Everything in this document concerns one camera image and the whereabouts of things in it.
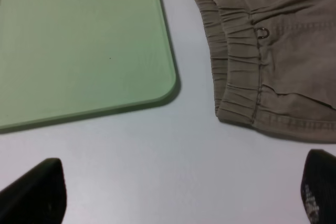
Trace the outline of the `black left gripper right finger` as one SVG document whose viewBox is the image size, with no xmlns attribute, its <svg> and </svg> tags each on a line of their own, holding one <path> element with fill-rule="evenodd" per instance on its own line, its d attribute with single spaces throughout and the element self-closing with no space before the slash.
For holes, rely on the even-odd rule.
<svg viewBox="0 0 336 224">
<path fill-rule="evenodd" d="M 324 150 L 309 151 L 301 198 L 310 223 L 335 223 L 335 156 Z"/>
</svg>

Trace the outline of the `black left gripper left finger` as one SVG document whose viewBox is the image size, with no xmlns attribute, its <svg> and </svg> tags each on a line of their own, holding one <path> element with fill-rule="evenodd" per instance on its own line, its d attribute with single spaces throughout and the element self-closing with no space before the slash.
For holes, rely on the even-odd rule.
<svg viewBox="0 0 336 224">
<path fill-rule="evenodd" d="M 67 190 L 62 162 L 47 158 L 1 190 L 1 223 L 62 223 Z"/>
</svg>

